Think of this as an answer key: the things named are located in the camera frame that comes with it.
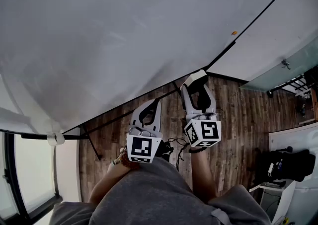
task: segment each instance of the glass panel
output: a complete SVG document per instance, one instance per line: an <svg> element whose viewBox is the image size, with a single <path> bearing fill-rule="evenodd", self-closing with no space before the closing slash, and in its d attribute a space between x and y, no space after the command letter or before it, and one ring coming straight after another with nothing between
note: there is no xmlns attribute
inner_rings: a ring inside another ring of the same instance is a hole
<svg viewBox="0 0 318 225"><path fill-rule="evenodd" d="M53 150L46 140L22 139L15 135L16 172L28 213L55 194Z"/></svg>
<svg viewBox="0 0 318 225"><path fill-rule="evenodd" d="M290 70L279 64L241 88L268 91L318 65L318 37L289 57L287 62Z"/></svg>
<svg viewBox="0 0 318 225"><path fill-rule="evenodd" d="M4 172L4 133L0 132L0 217L7 219L17 213L10 185L2 177Z"/></svg>

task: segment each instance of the bracelet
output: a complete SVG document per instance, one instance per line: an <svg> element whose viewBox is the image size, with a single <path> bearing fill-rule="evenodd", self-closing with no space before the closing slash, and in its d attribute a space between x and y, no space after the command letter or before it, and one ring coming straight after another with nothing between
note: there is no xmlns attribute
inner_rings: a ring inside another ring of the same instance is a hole
<svg viewBox="0 0 318 225"><path fill-rule="evenodd" d="M204 151L205 149L206 149L206 148L201 148L201 149L197 149L197 150L189 149L189 153L197 153L197 152Z"/></svg>

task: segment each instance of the sleeve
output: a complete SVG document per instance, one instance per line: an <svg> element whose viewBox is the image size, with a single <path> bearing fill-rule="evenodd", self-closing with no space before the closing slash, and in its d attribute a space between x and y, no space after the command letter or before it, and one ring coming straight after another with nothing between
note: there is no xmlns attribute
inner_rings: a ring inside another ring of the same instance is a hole
<svg viewBox="0 0 318 225"><path fill-rule="evenodd" d="M87 225L95 210L91 203L62 202L56 204L50 225Z"/></svg>
<svg viewBox="0 0 318 225"><path fill-rule="evenodd" d="M210 200L208 204L225 212L233 225L271 224L266 212L242 185L232 187L225 195Z"/></svg>

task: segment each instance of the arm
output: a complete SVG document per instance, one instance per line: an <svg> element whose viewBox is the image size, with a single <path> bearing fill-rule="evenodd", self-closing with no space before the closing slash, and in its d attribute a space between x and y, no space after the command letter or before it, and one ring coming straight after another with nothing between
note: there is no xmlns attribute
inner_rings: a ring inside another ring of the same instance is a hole
<svg viewBox="0 0 318 225"><path fill-rule="evenodd" d="M107 192L119 182L131 169L122 163L110 165L107 174L95 185L88 202L98 205Z"/></svg>
<svg viewBox="0 0 318 225"><path fill-rule="evenodd" d="M191 154L193 193L204 203L216 198L216 187L206 152Z"/></svg>

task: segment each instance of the black tripod leg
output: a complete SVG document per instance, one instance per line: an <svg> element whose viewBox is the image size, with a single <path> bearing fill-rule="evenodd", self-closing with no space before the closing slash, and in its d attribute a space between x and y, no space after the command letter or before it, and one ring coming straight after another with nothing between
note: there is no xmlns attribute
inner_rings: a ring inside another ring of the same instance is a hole
<svg viewBox="0 0 318 225"><path fill-rule="evenodd" d="M94 144L93 144L92 140L90 139L89 134L87 133L86 126L85 126L84 124L83 124L82 126L83 126L83 129L84 129L84 131L85 131L85 133L86 133L87 137L88 137L89 143L90 143L91 147L92 147L92 148L93 148L93 150L94 150L94 153L95 153L95 155L96 155L97 159L98 159L98 160L100 160L102 156L101 156L101 155L99 155L99 154L97 153L96 148L95 148L95 146L94 146Z"/></svg>

